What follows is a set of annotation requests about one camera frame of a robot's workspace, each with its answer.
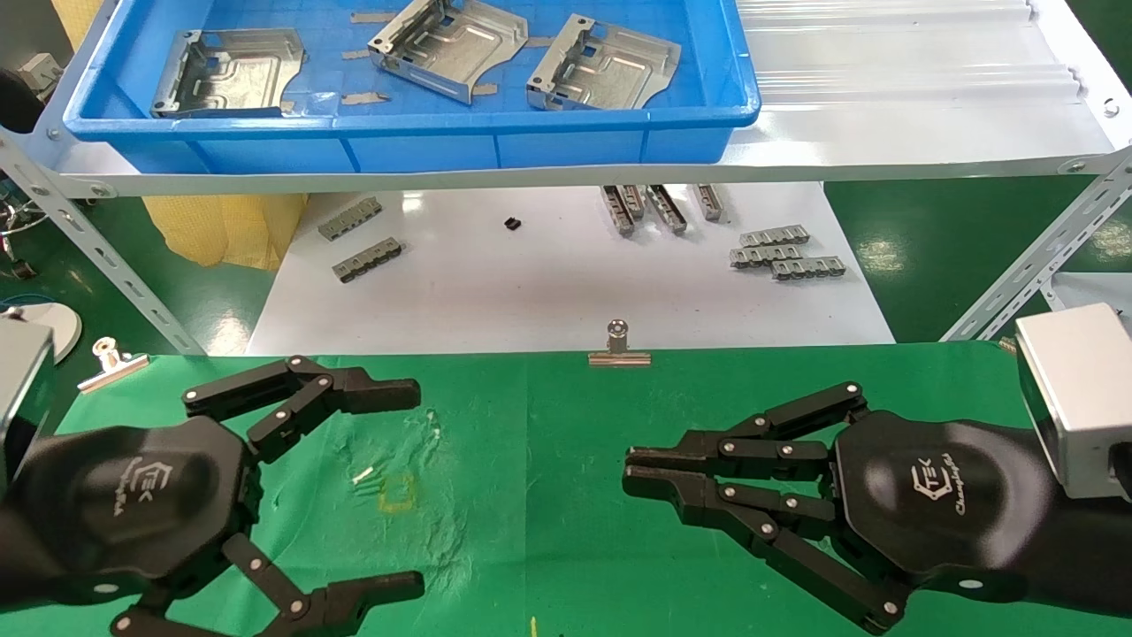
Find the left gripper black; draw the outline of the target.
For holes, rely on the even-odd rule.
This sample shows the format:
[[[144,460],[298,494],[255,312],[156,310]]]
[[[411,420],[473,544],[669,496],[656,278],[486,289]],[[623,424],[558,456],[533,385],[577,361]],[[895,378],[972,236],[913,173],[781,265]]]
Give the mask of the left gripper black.
[[[142,595],[115,617],[113,636],[218,636],[166,613],[233,565],[278,609],[259,636],[355,636],[371,609],[424,596],[424,576],[305,593],[247,536],[264,494],[258,463],[278,460],[338,412],[421,402],[414,379],[375,380],[361,365],[295,356],[190,388],[191,419],[175,427],[105,427],[33,444],[18,472],[18,609]],[[265,407],[247,442],[218,423]]]

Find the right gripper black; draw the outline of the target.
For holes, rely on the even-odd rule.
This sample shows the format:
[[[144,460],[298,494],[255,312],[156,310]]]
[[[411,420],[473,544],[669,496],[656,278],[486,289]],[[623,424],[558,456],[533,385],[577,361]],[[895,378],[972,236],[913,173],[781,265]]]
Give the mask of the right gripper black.
[[[908,589],[869,580],[817,546],[832,535],[833,503],[715,479],[816,480],[837,459],[844,546],[867,560],[866,573],[910,588],[1026,595],[1024,553],[1055,491],[1038,436],[892,411],[854,423],[866,412],[860,384],[844,382],[728,430],[688,430],[672,447],[634,445],[623,491],[671,503],[684,525],[726,533],[865,632],[885,634],[903,619]],[[834,451],[803,440],[844,422],[854,424]]]

